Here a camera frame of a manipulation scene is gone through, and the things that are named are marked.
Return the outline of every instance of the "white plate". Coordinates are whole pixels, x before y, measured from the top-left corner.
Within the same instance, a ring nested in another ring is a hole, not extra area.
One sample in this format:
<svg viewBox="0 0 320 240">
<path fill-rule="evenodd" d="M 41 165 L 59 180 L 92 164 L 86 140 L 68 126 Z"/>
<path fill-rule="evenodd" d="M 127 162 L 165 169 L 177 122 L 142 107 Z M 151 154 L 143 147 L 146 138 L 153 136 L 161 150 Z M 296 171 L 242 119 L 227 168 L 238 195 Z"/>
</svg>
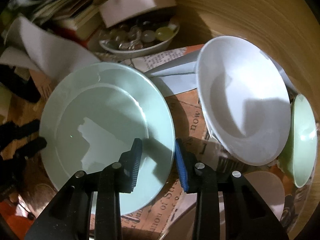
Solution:
<svg viewBox="0 0 320 240">
<path fill-rule="evenodd" d="M 284 208 L 284 187 L 277 175 L 254 171 L 244 175 L 280 221 Z"/>
<path fill-rule="evenodd" d="M 246 40 L 221 36 L 201 49 L 196 72 L 210 135 L 249 165 L 274 160 L 287 141 L 291 113 L 270 58 Z"/>
<path fill-rule="evenodd" d="M 169 108 L 143 74 L 116 63 L 98 63 L 68 75 L 45 105 L 42 160 L 59 190 L 78 170 L 101 171 L 142 139 L 137 186 L 120 194 L 121 214 L 148 204 L 171 170 L 175 133 Z"/>
</svg>

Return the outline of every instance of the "wooden surface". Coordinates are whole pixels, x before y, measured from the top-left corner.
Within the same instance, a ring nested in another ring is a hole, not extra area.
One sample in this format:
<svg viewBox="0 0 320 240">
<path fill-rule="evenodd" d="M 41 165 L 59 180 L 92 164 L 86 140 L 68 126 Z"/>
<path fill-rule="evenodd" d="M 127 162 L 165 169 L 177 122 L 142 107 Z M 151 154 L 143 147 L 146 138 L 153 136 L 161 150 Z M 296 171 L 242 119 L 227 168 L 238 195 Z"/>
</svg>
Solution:
<svg viewBox="0 0 320 240">
<path fill-rule="evenodd" d="M 304 0 L 177 0 L 177 46 L 220 35 L 247 39 L 275 59 L 320 116 L 320 26 Z M 294 238 L 320 200 L 320 167 Z"/>
</svg>

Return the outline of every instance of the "green bowl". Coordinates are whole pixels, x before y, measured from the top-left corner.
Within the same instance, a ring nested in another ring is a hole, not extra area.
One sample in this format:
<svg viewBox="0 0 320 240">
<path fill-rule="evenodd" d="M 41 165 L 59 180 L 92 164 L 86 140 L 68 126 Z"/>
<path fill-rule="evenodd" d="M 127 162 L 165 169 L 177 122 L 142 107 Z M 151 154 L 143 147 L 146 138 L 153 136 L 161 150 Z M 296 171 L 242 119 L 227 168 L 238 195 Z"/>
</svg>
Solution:
<svg viewBox="0 0 320 240">
<path fill-rule="evenodd" d="M 291 104 L 291 127 L 284 149 L 279 155 L 280 168 L 300 188 L 308 181 L 317 153 L 316 121 L 310 103 L 297 95 Z"/>
</svg>

